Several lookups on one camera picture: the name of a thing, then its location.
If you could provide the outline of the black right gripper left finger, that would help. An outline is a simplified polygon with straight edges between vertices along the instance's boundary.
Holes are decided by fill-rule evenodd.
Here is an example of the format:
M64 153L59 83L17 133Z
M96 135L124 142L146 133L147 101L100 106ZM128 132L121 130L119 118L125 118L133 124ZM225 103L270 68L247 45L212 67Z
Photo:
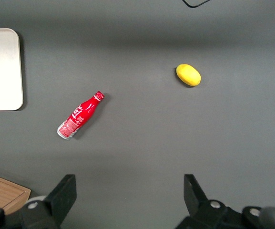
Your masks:
M77 198L76 176L65 175L47 195L29 200L20 210L23 229L59 229Z

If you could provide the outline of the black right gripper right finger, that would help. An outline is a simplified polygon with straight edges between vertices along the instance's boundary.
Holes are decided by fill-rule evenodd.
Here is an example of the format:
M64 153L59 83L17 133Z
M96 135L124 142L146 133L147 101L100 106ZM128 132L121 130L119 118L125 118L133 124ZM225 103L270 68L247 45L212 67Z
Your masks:
M242 229L241 214L218 200L208 199L193 174L184 175L183 197L189 216L177 229Z

